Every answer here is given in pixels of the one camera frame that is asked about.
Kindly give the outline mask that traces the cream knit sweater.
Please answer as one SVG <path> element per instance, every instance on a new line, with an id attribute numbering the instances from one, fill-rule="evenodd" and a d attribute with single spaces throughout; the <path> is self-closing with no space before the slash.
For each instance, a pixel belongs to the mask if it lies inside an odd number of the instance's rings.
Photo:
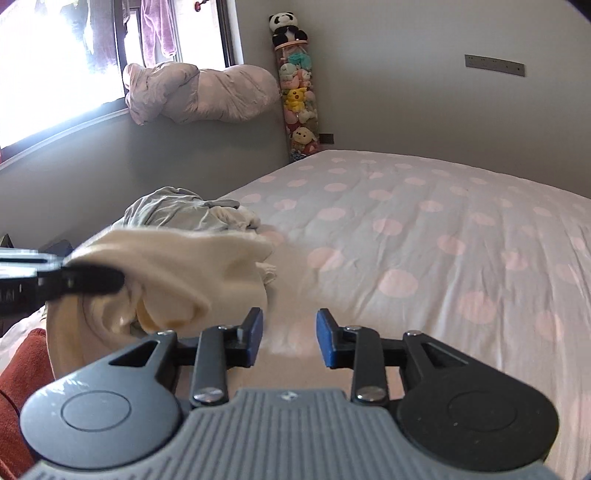
<path id="1" fill-rule="evenodd" d="M 66 376 L 145 334 L 205 328 L 266 308 L 274 278 L 273 243 L 256 232 L 111 228 L 79 246 L 68 267 L 106 266 L 124 284 L 104 296 L 67 294 L 48 303 L 46 340 L 55 378 Z"/>

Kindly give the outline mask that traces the red fleece trouser leg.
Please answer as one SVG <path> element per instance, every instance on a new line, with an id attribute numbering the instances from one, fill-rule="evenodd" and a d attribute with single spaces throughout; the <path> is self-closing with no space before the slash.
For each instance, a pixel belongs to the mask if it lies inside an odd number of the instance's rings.
<path id="1" fill-rule="evenodd" d="M 20 431 L 20 413 L 27 399 L 54 381 L 46 331 L 34 329 L 1 373 L 1 478 L 18 479 L 34 465 Z"/>

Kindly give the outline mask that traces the grey crumpled garment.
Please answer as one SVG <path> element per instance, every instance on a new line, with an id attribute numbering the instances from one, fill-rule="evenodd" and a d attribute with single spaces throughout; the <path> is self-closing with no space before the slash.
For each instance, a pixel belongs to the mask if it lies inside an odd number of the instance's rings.
<path id="1" fill-rule="evenodd" d="M 247 231 L 256 230 L 260 219 L 236 200 L 204 200 L 190 190 L 167 186 L 136 200 L 115 225 L 196 232 Z"/>

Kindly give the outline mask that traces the pink polka dot bed sheet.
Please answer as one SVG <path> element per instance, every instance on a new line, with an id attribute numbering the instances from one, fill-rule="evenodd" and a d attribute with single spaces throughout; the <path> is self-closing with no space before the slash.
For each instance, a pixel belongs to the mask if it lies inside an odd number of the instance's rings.
<path id="1" fill-rule="evenodd" d="M 384 334 L 420 328 L 545 393 L 550 466 L 590 470 L 590 202 L 433 159 L 325 151 L 235 190 L 273 241 L 277 277 L 249 386 L 335 385 L 315 311 Z"/>

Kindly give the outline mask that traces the pink rolled duvet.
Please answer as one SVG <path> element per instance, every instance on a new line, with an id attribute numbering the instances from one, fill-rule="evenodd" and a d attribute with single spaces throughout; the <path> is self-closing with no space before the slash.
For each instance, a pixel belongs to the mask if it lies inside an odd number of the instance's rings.
<path id="1" fill-rule="evenodd" d="M 201 70 L 179 62 L 153 68 L 132 63 L 124 68 L 122 80 L 127 88 L 126 105 L 138 125 L 159 116 L 177 124 L 245 122 L 280 100 L 280 86 L 273 74 L 252 65 Z"/>

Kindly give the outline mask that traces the purple hanging garment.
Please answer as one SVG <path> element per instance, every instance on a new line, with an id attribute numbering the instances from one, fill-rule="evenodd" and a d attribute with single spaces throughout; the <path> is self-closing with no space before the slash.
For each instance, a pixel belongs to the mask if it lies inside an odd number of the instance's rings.
<path id="1" fill-rule="evenodd" d="M 156 47 L 160 48 L 160 55 L 164 58 L 174 57 L 177 49 L 170 2 L 141 0 L 139 13 L 144 65 L 153 67 L 157 64 Z"/>

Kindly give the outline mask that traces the plush toy storage tube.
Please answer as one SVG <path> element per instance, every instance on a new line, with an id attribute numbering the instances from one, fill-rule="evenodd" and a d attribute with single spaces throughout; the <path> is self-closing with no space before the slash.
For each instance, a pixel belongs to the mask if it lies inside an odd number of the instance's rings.
<path id="1" fill-rule="evenodd" d="M 321 149 L 318 101 L 307 40 L 294 40 L 274 48 L 280 80 L 283 121 L 290 161 L 296 162 Z"/>

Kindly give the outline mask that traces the panda plush toy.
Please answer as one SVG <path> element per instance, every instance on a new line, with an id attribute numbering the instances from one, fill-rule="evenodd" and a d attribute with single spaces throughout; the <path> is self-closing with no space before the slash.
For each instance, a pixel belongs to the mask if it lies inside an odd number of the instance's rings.
<path id="1" fill-rule="evenodd" d="M 308 34 L 298 27 L 297 16 L 293 12 L 278 12 L 270 15 L 269 26 L 274 47 L 308 40 Z"/>

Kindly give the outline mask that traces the window with dark frame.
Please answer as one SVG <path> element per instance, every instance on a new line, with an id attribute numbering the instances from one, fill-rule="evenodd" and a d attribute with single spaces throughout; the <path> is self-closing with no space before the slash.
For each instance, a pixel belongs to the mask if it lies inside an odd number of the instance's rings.
<path id="1" fill-rule="evenodd" d="M 166 61 L 235 64 L 228 1 L 169 1 L 177 53 Z M 1 160 L 124 107 L 124 68 L 143 62 L 140 1 L 1 4 Z"/>

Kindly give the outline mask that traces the black wall socket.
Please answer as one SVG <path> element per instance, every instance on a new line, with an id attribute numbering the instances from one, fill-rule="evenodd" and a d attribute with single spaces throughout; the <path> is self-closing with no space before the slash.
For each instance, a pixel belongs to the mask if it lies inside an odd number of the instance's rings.
<path id="1" fill-rule="evenodd" d="M 322 145 L 334 145 L 335 144 L 335 136 L 332 133 L 321 133 L 318 135 L 318 141 Z"/>

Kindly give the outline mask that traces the grey wall plate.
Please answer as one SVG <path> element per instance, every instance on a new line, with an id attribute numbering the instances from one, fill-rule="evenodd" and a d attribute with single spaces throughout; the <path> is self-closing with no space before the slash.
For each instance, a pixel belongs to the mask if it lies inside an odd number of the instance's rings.
<path id="1" fill-rule="evenodd" d="M 522 63 L 473 54 L 465 55 L 467 68 L 503 73 L 519 77 L 526 76 L 526 68 Z"/>

